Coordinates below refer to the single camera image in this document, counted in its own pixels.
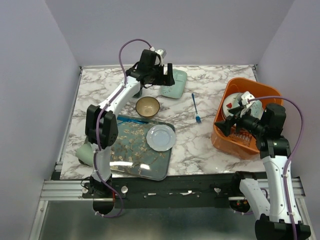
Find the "brown cream bowl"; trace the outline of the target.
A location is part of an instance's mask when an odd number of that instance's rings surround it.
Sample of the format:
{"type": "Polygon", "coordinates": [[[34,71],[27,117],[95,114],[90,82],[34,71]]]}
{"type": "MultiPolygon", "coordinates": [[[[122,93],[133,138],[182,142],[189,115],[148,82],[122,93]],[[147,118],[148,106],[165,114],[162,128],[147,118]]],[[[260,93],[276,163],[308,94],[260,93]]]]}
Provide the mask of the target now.
{"type": "Polygon", "coordinates": [[[160,110],[160,103],[151,96],[140,98],[135,104],[135,110],[143,118],[153,118],[160,110]]]}

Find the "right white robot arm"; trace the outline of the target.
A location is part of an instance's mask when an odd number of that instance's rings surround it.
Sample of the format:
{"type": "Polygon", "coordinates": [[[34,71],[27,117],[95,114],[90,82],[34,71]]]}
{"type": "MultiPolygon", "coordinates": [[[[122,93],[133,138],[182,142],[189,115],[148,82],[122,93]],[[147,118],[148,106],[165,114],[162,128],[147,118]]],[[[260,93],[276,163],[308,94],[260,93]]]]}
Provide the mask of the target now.
{"type": "Polygon", "coordinates": [[[245,106],[229,109],[230,115],[215,122],[225,136],[231,128],[246,130],[255,139],[268,182],[269,198],[263,194],[251,172],[239,172],[230,183],[230,191],[244,195],[256,218],[254,230],[258,240],[306,240],[311,228],[303,224],[292,186],[291,148],[282,136],[286,109],[276,103],[266,105],[261,118],[251,116],[245,106]]]}

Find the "mint rectangular dish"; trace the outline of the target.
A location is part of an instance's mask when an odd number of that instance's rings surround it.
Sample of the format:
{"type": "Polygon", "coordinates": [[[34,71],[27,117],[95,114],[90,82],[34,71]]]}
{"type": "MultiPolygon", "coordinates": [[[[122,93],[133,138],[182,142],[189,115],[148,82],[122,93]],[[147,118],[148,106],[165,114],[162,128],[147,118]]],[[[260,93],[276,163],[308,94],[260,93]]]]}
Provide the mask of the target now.
{"type": "Polygon", "coordinates": [[[264,113],[263,104],[260,100],[251,101],[249,103],[249,108],[247,111],[248,115],[260,120],[263,113],[264,113]]]}
{"type": "Polygon", "coordinates": [[[171,99],[179,99],[184,93],[188,75],[185,71],[173,69],[173,79],[175,84],[172,86],[161,86],[160,94],[171,99]]]}

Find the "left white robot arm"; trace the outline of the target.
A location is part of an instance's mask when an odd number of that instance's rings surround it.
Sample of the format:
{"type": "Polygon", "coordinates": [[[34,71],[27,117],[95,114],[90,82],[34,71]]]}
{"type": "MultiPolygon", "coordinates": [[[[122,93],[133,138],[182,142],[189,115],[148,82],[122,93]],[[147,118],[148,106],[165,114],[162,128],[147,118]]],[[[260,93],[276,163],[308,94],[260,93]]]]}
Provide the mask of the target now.
{"type": "Polygon", "coordinates": [[[93,172],[90,185],[101,198],[117,194],[111,186],[111,147],[119,131],[117,117],[127,102],[142,88],[174,85],[173,65],[164,64],[166,51],[154,48],[142,51],[140,59],[123,71],[124,78],[111,95],[99,105],[90,105],[86,111],[85,135],[97,148],[93,151],[93,172]]]}

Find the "dark green mug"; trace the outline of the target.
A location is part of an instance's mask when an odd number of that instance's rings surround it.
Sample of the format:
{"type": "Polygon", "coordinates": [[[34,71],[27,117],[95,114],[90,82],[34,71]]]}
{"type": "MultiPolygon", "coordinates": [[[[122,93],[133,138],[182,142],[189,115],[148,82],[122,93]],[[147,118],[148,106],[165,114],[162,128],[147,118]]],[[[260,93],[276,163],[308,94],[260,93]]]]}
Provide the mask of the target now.
{"type": "Polygon", "coordinates": [[[133,98],[139,99],[142,96],[142,90],[140,90],[138,93],[136,93],[133,98]]]}

